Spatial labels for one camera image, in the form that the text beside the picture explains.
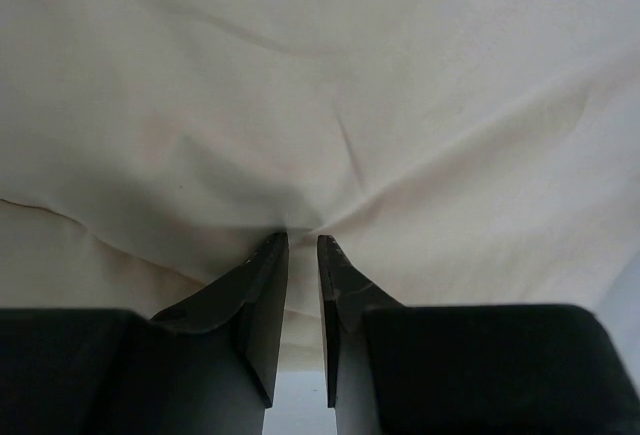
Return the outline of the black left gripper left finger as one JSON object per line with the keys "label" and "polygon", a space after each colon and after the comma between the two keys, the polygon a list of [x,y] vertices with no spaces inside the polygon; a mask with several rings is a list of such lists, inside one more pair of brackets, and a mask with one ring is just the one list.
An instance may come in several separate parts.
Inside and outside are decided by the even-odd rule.
{"label": "black left gripper left finger", "polygon": [[1,313],[5,434],[258,434],[274,399],[288,279],[283,233],[152,318]]}

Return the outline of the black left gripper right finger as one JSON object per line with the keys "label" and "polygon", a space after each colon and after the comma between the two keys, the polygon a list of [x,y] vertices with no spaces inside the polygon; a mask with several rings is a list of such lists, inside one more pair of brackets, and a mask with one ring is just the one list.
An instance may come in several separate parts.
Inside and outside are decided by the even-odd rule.
{"label": "black left gripper right finger", "polygon": [[406,306],[317,241],[341,434],[635,434],[639,396],[575,305]]}

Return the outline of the beige trousers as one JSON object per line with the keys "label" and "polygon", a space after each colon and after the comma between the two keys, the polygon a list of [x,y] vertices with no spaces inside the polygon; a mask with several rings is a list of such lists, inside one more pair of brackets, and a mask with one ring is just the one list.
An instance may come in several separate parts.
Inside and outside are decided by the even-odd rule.
{"label": "beige trousers", "polygon": [[407,304],[593,308],[639,249],[639,0],[1,0],[1,302],[145,315],[286,229]]}

